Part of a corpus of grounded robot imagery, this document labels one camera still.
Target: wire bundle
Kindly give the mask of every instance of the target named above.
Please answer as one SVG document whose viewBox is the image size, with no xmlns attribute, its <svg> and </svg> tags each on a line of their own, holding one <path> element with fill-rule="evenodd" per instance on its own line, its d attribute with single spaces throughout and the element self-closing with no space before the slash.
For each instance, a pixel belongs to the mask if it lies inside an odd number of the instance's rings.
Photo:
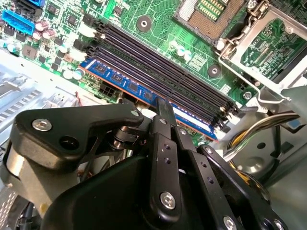
<svg viewBox="0 0 307 230">
<path fill-rule="evenodd" d="M 232 160 L 258 132 L 268 128 L 277 127 L 298 118 L 299 116 L 296 113 L 284 113 L 271 115 L 258 121 L 248 130 L 239 133 L 236 137 L 233 138 L 233 140 L 229 142 L 229 149 L 224 154 L 225 161 Z"/>
</svg>

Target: integrated circuit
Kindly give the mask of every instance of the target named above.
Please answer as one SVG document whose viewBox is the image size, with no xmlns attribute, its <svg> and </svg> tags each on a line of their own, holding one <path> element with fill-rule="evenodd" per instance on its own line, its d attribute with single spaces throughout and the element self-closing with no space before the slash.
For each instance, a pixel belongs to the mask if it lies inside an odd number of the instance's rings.
<svg viewBox="0 0 307 230">
<path fill-rule="evenodd" d="M 77 20 L 77 18 L 73 15 L 69 15 L 68 18 L 67 18 L 67 22 L 72 24 L 72 25 L 76 24 L 76 20 Z"/>
<path fill-rule="evenodd" d="M 174 17 L 213 44 L 222 36 L 244 4 L 245 0 L 184 0 Z"/>
</svg>

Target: motherboard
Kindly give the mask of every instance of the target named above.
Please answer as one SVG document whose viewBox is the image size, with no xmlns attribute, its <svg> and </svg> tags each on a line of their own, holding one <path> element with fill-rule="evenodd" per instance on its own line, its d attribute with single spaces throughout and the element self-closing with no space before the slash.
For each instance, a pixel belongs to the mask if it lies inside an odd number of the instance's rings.
<svg viewBox="0 0 307 230">
<path fill-rule="evenodd" d="M 307 24 L 303 0 L 2 0 L 0 47 L 110 103 L 166 99 L 198 145 L 217 140 L 263 86 L 219 53 L 271 8 Z M 273 80 L 304 48 L 275 19 L 239 62 Z"/>
</svg>

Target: green circuit board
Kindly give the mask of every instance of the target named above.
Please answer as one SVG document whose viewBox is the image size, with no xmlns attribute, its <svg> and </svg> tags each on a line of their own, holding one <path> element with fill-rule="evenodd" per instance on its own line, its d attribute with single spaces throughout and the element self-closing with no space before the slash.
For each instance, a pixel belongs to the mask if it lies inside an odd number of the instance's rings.
<svg viewBox="0 0 307 230">
<path fill-rule="evenodd" d="M 271 79 L 306 43 L 296 34 L 287 33 L 282 20 L 276 19 L 254 39 L 241 63 L 257 67 L 261 74 Z"/>
<path fill-rule="evenodd" d="M 90 38 L 81 35 L 79 32 L 83 16 L 88 13 L 97 19 L 108 20 L 121 27 L 130 36 L 192 73 L 195 78 L 199 78 L 234 101 L 244 105 L 247 100 L 243 98 L 243 94 L 246 91 L 253 92 L 251 88 L 242 88 L 242 81 L 229 70 L 219 65 L 212 44 L 204 41 L 174 18 L 182 2 L 181 0 L 46 0 L 40 17 L 30 17 L 29 15 L 24 15 L 23 12 L 19 12 L 19 14 L 26 18 L 31 18 L 35 22 L 48 21 L 50 28 L 57 32 L 56 38 L 60 38 L 63 44 L 59 44 L 54 38 L 35 40 L 31 36 L 26 36 L 25 41 L 16 40 L 17 31 L 10 35 L 5 32 L 5 26 L 0 27 L 0 38 L 12 39 L 14 42 L 22 43 L 23 47 L 27 47 L 31 52 L 20 50 L 16 51 L 15 55 L 28 59 L 42 68 L 64 77 L 65 71 L 74 72 L 80 62 L 69 51 L 60 58 L 60 62 L 57 65 L 54 65 L 58 61 L 59 50 L 63 45 L 73 50 L 73 42 L 76 39 L 86 42 L 91 41 Z M 299 22 L 307 24 L 307 6 L 304 1 L 272 0 L 272 3 Z M 206 8 L 206 1 L 199 6 Z M 18 11 L 11 0 L 1 0 L 0 12 L 4 9 L 13 12 Z M 229 25 L 221 37 L 226 37 L 234 25 L 240 22 L 245 15 L 246 6 L 244 5 L 229 20 Z M 141 16 L 146 16 L 150 20 L 148 21 L 150 28 L 147 31 L 139 29 L 138 19 Z M 284 31 L 284 25 L 279 21 L 274 21 L 268 25 L 256 39 L 259 41 L 249 47 L 242 62 L 248 66 L 256 65 L 268 78 L 274 77 L 283 68 L 283 65 L 291 61 L 306 44 L 305 41 L 295 35 L 287 34 Z M 179 49 L 176 49 L 176 47 L 189 51 L 190 58 L 187 60 L 184 56 L 179 55 Z M 209 76 L 208 71 L 212 65 L 220 66 L 221 72 L 219 76 Z M 70 77 L 68 81 L 88 90 L 98 98 L 111 103 L 117 101 L 116 96 L 108 97 L 101 92 L 100 85 L 103 81 L 93 75 L 85 74 L 80 80 Z M 192 130 L 190 133 L 195 145 L 205 142 L 204 136 L 193 133 Z"/>
</svg>

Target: blue ram module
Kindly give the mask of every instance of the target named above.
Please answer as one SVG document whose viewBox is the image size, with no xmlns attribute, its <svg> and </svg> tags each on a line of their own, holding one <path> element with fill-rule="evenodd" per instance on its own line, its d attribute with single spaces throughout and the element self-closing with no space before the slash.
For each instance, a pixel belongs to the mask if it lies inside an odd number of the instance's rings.
<svg viewBox="0 0 307 230">
<path fill-rule="evenodd" d="M 35 24 L 10 10 L 2 12 L 2 20 L 22 33 L 32 35 Z"/>
<path fill-rule="evenodd" d="M 104 65 L 98 60 L 87 60 L 81 64 L 81 67 L 87 72 L 94 74 L 95 76 L 101 78 L 103 81 L 108 82 L 116 88 L 132 95 L 133 97 L 146 104 L 151 105 L 152 107 L 156 107 L 156 97 L 164 99 L 155 92 L 114 71 L 112 68 Z M 198 118 L 185 109 L 180 108 L 173 102 L 169 103 L 171 103 L 173 107 L 176 120 L 186 124 L 192 129 L 204 134 L 213 140 L 217 140 L 214 134 L 214 128 L 208 122 Z"/>
</svg>

